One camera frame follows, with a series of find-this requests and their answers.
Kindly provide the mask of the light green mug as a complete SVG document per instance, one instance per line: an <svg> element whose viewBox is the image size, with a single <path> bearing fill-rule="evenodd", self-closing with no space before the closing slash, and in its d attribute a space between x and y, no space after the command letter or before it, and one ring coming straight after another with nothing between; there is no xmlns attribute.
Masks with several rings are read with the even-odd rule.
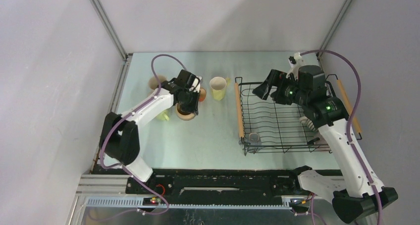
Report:
<svg viewBox="0 0 420 225"><path fill-rule="evenodd" d="M169 121L170 120L170 110L169 109L163 110L155 118L157 120Z"/></svg>

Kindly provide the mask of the beige round speckled mug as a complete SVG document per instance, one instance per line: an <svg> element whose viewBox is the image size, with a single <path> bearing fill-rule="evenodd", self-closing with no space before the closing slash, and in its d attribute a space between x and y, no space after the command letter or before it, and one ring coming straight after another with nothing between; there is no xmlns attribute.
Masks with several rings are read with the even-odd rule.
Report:
<svg viewBox="0 0 420 225"><path fill-rule="evenodd" d="M178 118L180 118L183 121L190 121L196 116L194 113L183 112L179 104L175 105L175 113L178 116Z"/></svg>

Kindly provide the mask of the yellow green faceted mug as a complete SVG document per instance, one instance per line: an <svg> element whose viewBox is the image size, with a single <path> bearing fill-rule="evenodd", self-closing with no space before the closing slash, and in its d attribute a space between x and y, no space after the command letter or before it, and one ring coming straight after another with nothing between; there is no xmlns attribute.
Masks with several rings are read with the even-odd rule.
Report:
<svg viewBox="0 0 420 225"><path fill-rule="evenodd" d="M214 77L210 80L210 92L211 96L216 101L221 101L226 94L227 87L229 86L231 79L229 77Z"/></svg>

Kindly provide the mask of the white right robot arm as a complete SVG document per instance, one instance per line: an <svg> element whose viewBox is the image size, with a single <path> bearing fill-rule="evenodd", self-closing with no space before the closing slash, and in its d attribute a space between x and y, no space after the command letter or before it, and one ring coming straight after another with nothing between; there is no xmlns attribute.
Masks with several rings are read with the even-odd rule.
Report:
<svg viewBox="0 0 420 225"><path fill-rule="evenodd" d="M358 144L351 118L338 97L327 94L325 74L316 65L305 65L293 76L271 70L252 93L262 100L272 98L281 105L296 104L328 144L342 172L338 185L309 167L297 168L288 180L294 194L305 190L332 204L341 221L350 224L382 210L398 199L396 190L386 187L375 174Z"/></svg>

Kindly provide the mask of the striped grey white mug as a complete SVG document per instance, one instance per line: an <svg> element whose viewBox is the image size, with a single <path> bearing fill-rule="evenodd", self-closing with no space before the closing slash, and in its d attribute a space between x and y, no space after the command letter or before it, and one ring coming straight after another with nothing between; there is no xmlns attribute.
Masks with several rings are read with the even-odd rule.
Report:
<svg viewBox="0 0 420 225"><path fill-rule="evenodd" d="M301 123L303 126L306 126L310 131L317 131L317 128L315 127L313 121L307 118L306 116L300 117L299 123Z"/></svg>

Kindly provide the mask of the small red orange cup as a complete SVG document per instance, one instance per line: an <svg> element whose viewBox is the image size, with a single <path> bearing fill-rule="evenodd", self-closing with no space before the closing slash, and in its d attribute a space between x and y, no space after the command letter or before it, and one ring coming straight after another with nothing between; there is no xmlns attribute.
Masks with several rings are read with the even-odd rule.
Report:
<svg viewBox="0 0 420 225"><path fill-rule="evenodd" d="M207 91L204 88L200 88L199 91L199 102L203 102L206 99Z"/></svg>

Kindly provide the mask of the small grey blue cup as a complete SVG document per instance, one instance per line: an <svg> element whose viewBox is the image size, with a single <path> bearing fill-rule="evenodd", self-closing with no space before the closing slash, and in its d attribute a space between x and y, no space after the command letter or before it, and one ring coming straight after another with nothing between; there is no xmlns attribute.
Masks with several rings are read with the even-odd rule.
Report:
<svg viewBox="0 0 420 225"><path fill-rule="evenodd" d="M260 144L261 138L258 133L250 133L248 136L248 141L250 144Z"/></svg>

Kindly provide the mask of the floral patterned cream mug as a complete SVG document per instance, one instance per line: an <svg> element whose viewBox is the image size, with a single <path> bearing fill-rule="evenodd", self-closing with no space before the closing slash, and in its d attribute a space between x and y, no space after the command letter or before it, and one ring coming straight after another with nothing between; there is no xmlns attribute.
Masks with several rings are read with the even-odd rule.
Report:
<svg viewBox="0 0 420 225"><path fill-rule="evenodd" d="M162 83L166 80L167 78L165 76L158 74L157 78L153 76L152 78L149 79L148 86L151 90L154 91L155 89L158 88L159 83Z"/></svg>

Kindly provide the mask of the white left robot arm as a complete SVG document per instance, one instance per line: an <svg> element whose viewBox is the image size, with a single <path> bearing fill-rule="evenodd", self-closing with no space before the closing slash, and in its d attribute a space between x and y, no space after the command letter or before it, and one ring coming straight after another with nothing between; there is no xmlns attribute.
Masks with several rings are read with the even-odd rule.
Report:
<svg viewBox="0 0 420 225"><path fill-rule="evenodd" d="M163 111L179 106L183 112L198 115L202 78L186 70L177 77L159 82L157 88L134 108L106 115L101 134L100 159L104 155L117 160L138 179L137 186L144 193L152 193L157 181L153 169L140 155L140 130Z"/></svg>

